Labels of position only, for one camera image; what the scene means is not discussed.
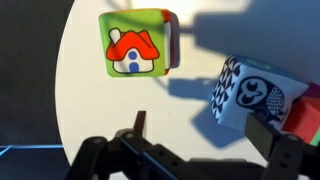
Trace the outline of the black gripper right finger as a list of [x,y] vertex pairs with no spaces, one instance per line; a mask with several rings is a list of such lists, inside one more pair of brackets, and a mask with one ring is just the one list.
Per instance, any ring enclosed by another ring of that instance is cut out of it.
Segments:
[[255,113],[247,115],[245,136],[267,161],[261,180],[298,180],[300,175],[320,180],[319,146],[279,132]]

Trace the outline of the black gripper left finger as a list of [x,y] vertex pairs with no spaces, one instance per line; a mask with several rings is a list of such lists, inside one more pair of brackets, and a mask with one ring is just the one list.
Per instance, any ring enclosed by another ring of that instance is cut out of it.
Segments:
[[138,111],[134,126],[121,129],[108,141],[103,136],[85,139],[65,180],[109,180],[122,172],[129,180],[210,180],[197,167],[143,136],[146,112]]

